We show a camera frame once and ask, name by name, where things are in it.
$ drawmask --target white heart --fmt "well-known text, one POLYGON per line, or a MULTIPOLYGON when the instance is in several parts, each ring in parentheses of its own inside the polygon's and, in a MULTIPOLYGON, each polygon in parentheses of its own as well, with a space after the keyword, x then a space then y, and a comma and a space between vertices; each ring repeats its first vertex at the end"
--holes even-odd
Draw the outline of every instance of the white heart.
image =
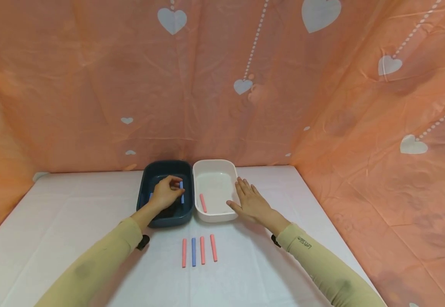
POLYGON ((251 80, 243 81, 241 79, 238 79, 234 82, 233 87, 234 87, 234 90, 236 91, 236 93, 238 93, 238 95, 241 95, 245 91, 249 90, 252 85, 253 85, 253 82, 251 80))
POLYGON ((122 117, 120 120, 122 120, 122 122, 125 123, 126 125, 128 125, 131 122, 133 122, 133 118, 132 117, 122 117))
POLYGON ((403 65, 403 62, 400 59, 393 59, 389 55, 383 56, 381 59, 379 59, 378 62, 378 74, 379 75, 387 75, 391 74, 392 72, 397 71, 400 69, 403 65))
POLYGON ((332 24, 341 10, 339 0, 304 0, 301 17, 308 32, 313 33, 332 24))
POLYGON ((427 152, 427 145, 424 142, 415 140, 415 136, 409 134, 404 136, 400 144, 400 152, 409 155, 419 155, 427 152))
POLYGON ((187 15, 184 11, 178 10, 173 12, 167 8, 158 10, 158 20, 163 28, 171 35, 175 35, 187 23, 187 15))

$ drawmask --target pink chalk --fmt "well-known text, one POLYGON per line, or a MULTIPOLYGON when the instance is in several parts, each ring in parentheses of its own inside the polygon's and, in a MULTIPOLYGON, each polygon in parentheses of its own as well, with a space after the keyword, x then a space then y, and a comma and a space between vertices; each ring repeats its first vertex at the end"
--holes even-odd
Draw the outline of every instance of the pink chalk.
POLYGON ((200 237, 200 259, 202 261, 202 264, 205 264, 204 237, 200 237))
POLYGON ((205 213, 207 213, 207 208, 205 207, 204 195, 202 195, 202 193, 200 194, 200 202, 202 203, 202 209, 204 210, 205 213))
POLYGON ((183 239, 182 243, 182 268, 187 266, 187 239, 183 239))
POLYGON ((214 239, 214 235, 211 235, 211 247, 212 258, 214 258, 214 262, 217 262, 216 239, 214 239))

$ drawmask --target orange curtain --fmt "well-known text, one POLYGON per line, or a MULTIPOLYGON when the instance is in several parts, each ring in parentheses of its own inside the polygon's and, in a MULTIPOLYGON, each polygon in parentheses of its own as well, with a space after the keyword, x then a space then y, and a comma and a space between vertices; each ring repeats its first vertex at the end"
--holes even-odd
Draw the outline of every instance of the orange curtain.
POLYGON ((295 165, 389 306, 445 306, 445 0, 0 1, 0 223, 207 158, 295 165))

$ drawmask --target blue chalk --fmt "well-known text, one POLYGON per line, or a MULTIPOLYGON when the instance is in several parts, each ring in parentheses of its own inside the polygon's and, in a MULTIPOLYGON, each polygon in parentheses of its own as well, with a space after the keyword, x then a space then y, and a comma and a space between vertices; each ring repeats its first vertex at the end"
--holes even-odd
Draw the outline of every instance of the blue chalk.
MULTIPOLYGON (((183 188, 183 181, 180 181, 180 188, 183 188)), ((185 203, 185 197, 182 194, 182 203, 185 203)))
POLYGON ((195 266, 195 238, 192 238, 192 266, 195 266))

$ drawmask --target hand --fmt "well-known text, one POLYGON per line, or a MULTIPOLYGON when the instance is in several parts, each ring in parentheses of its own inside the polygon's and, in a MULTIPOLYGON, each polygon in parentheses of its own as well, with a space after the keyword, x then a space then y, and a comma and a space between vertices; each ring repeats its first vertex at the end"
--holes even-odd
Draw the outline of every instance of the hand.
POLYGON ((273 210, 257 188, 249 184, 246 179, 242 180, 238 177, 235 186, 241 206, 232 200, 226 201, 226 204, 228 204, 238 216, 250 222, 259 223, 270 230, 275 236, 278 236, 279 233, 289 226, 290 222, 280 213, 273 210))
POLYGON ((154 207, 158 212, 170 207, 185 192, 184 188, 180 188, 181 180, 181 178, 170 175, 158 182, 146 206, 154 207))

